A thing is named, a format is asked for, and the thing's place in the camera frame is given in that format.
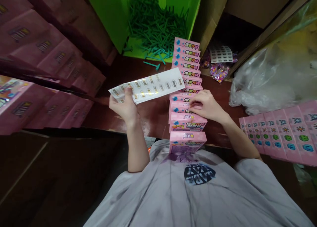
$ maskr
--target stack of pink boxes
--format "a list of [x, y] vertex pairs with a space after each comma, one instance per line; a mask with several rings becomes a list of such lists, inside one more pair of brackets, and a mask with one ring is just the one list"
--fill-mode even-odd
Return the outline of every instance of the stack of pink boxes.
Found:
[[199, 43], [175, 37], [172, 69], [179, 68], [185, 88], [169, 97], [170, 153], [194, 153], [207, 141], [202, 132], [207, 120], [188, 110], [191, 98], [203, 90], [198, 49]]
[[240, 127], [262, 154], [317, 166], [317, 101], [240, 118]]
[[[52, 11], [61, 3], [61, 0], [43, 1]], [[0, 0], [1, 70], [95, 96], [105, 77], [32, 8], [27, 0]]]
[[23, 128], [79, 128], [92, 105], [70, 93], [0, 75], [0, 135]]

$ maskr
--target pink box with green icon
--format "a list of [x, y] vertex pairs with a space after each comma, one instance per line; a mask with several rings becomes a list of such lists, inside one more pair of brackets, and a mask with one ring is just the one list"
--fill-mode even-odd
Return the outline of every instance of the pink box with green icon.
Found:
[[197, 114], [171, 113], [170, 131], [202, 131], [207, 119]]
[[206, 141], [205, 132], [171, 131], [169, 152], [174, 154], [195, 153]]

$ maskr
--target person's right hand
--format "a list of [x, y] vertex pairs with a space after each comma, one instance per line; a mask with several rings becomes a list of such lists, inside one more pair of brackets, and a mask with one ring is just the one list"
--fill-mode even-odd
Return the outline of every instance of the person's right hand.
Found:
[[[201, 110], [193, 107], [195, 102], [202, 103]], [[189, 110], [202, 117], [219, 122], [220, 124], [224, 124], [230, 120], [228, 113], [226, 113], [218, 102], [216, 102], [209, 90], [202, 90], [196, 96], [191, 98]]]

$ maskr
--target green bin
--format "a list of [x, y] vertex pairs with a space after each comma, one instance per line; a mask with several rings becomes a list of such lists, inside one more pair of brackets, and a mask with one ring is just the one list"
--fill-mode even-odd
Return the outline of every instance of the green bin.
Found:
[[[103, 26], [106, 28], [113, 44], [121, 53], [127, 43], [127, 47], [133, 47], [133, 51], [124, 52], [125, 56], [143, 58], [145, 53], [140, 48], [141, 40], [129, 37], [129, 0], [89, 0]], [[158, 0], [162, 9], [174, 6], [174, 12], [180, 15], [182, 8], [184, 11], [189, 9], [187, 18], [187, 35], [189, 39], [194, 27], [195, 19], [198, 13], [200, 0]], [[172, 58], [165, 59], [166, 62], [172, 62]]]

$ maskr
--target sticker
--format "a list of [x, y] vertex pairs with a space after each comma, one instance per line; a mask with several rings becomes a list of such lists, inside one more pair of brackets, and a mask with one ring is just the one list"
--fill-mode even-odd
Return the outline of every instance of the sticker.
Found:
[[185, 88], [182, 74], [178, 68], [121, 84], [110, 89], [109, 92], [113, 94], [118, 102], [121, 102], [121, 100], [124, 100], [125, 96], [123, 88], [127, 86], [131, 89], [132, 87], [134, 88], [132, 99], [135, 104], [152, 100]]

